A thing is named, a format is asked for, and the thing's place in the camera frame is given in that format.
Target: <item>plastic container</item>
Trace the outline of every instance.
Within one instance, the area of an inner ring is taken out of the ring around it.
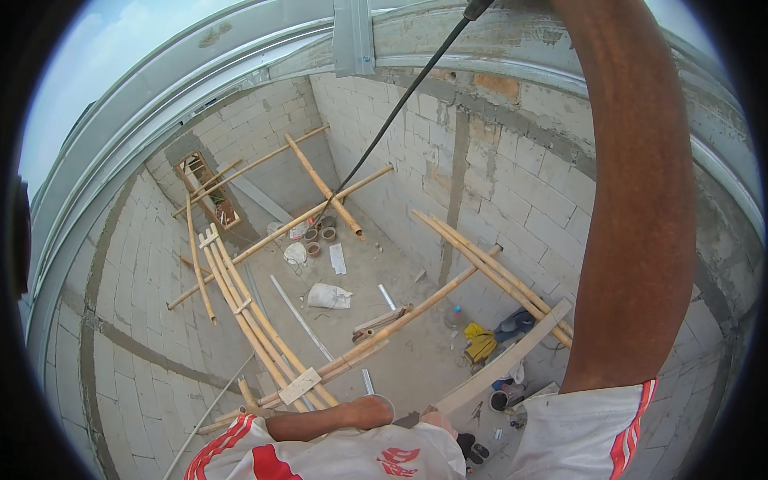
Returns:
[[[462,311],[462,308],[458,305],[454,305],[453,310],[446,313],[445,317],[443,318],[445,320],[445,325],[449,329],[464,330],[467,327],[467,325],[469,325],[469,322],[464,316],[464,312]]]

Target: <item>electrical wire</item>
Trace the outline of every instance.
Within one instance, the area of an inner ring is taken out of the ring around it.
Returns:
[[[392,109],[392,112],[389,114],[389,117],[384,122],[384,125],[382,125],[381,129],[379,129],[379,133],[376,135],[376,138],[373,139],[373,142],[371,142],[370,146],[368,147],[368,150],[366,150],[366,152],[362,155],[360,160],[357,162],[357,165],[355,165],[352,171],[349,172],[349,175],[346,176],[346,178],[339,185],[339,187],[333,191],[333,193],[331,194],[331,197],[326,202],[326,206],[323,207],[323,210],[315,216],[315,221],[317,221],[320,218],[323,218],[323,214],[326,212],[328,206],[331,204],[331,201],[333,201],[333,199],[336,198],[336,195],[349,183],[350,180],[352,180],[352,177],[354,177],[354,175],[360,169],[362,164],[368,159],[368,156],[371,154],[373,149],[379,143],[379,140],[382,139],[382,137],[384,136],[384,133],[386,133],[387,128],[389,128],[389,125],[395,120],[395,117],[397,116],[397,114],[400,113],[400,110],[402,110],[403,105],[405,105],[408,99],[411,97],[411,94],[413,94],[413,91],[419,86],[420,83],[422,83],[422,80],[424,80],[427,74],[432,70],[432,67],[434,67],[437,61],[440,59],[440,57],[442,57],[442,54],[444,54],[445,51],[448,50],[448,47],[451,46],[451,44],[456,39],[456,37],[458,37],[458,35],[462,33],[462,30],[464,30],[464,27],[466,27],[470,21],[471,20],[469,18],[464,16],[459,21],[459,23],[456,24],[456,26],[453,28],[453,30],[448,35],[448,37],[443,41],[442,45],[440,45],[440,48],[438,48],[435,54],[432,56],[432,58],[429,59],[429,61],[427,62],[427,65],[424,66],[424,68],[419,73],[419,75],[411,83],[411,86],[408,87],[408,90],[406,90],[405,94],[403,94],[403,96],[400,98],[400,101],[397,102],[397,105]]]

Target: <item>paper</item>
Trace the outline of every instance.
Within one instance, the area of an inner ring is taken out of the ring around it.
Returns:
[[[328,251],[331,254],[331,266],[336,271],[336,275],[340,273],[346,275],[346,264],[344,263],[344,252],[341,250],[341,243],[331,245]]]

